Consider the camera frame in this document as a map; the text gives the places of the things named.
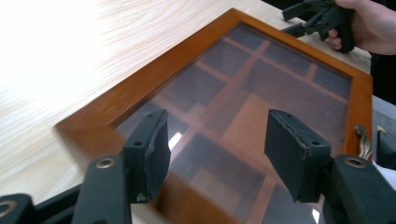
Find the display case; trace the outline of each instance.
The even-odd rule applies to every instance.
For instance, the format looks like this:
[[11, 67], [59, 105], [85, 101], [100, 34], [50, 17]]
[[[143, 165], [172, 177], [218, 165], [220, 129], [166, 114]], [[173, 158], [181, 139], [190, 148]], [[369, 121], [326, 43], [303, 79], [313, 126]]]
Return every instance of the display case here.
[[268, 110], [299, 118], [333, 156], [358, 154], [353, 127], [370, 134], [371, 99], [369, 75], [231, 9], [57, 130], [84, 166], [166, 109], [170, 172], [186, 186], [243, 223], [317, 223], [320, 204], [294, 203], [263, 154]]

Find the light wood tabletop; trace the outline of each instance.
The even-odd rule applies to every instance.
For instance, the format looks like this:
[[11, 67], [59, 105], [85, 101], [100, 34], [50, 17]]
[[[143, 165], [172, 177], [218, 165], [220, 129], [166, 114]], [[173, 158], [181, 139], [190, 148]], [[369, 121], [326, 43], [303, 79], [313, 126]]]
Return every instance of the light wood tabletop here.
[[[291, 25], [259, 0], [3, 3], [0, 195], [40, 203], [80, 183], [83, 171], [53, 126], [232, 7]], [[341, 54], [317, 35], [301, 40], [369, 73], [367, 52]]]

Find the black tool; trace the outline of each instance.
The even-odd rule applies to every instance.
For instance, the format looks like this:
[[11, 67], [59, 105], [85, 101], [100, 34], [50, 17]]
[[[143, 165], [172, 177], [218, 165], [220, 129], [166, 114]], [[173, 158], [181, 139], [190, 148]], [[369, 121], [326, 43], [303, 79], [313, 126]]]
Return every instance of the black tool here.
[[283, 31], [295, 37], [312, 35], [318, 32], [320, 40], [329, 37], [329, 31], [335, 29], [342, 40], [340, 52], [347, 53], [355, 48], [355, 41], [351, 28], [352, 15], [355, 12], [335, 4], [333, 0], [305, 0], [302, 3], [286, 8], [282, 11], [285, 21], [303, 16], [306, 12], [317, 12], [306, 23], [298, 23]]
[[396, 193], [387, 180], [362, 158], [332, 158], [330, 145], [293, 115], [270, 110], [265, 155], [295, 201], [326, 200], [327, 224], [396, 223]]
[[131, 223], [130, 203], [155, 199], [170, 162], [167, 112], [147, 114], [120, 155], [91, 161], [84, 181], [33, 206], [26, 194], [0, 197], [0, 223]]

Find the wood grain surface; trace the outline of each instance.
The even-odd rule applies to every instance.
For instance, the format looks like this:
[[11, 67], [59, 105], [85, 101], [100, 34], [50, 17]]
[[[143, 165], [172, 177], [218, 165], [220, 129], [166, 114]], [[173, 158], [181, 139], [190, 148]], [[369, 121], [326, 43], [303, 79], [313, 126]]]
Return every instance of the wood grain surface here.
[[[259, 0], [2, 5], [0, 195], [25, 192], [35, 203], [82, 181], [83, 171], [53, 130], [56, 123], [232, 7], [279, 29], [290, 25]], [[369, 72], [366, 52], [343, 55], [315, 35], [301, 40]]]

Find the wooden table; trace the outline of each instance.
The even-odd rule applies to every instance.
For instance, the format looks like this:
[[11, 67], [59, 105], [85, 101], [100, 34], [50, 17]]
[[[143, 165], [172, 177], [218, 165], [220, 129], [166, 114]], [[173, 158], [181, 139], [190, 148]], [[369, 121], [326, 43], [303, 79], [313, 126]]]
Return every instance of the wooden table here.
[[[290, 25], [258, 0], [6, 5], [0, 13], [6, 34], [0, 39], [0, 195], [25, 192], [35, 203], [82, 181], [52, 129], [57, 122], [232, 7], [279, 29]], [[316, 35], [301, 39], [369, 72], [366, 52], [344, 55]]]

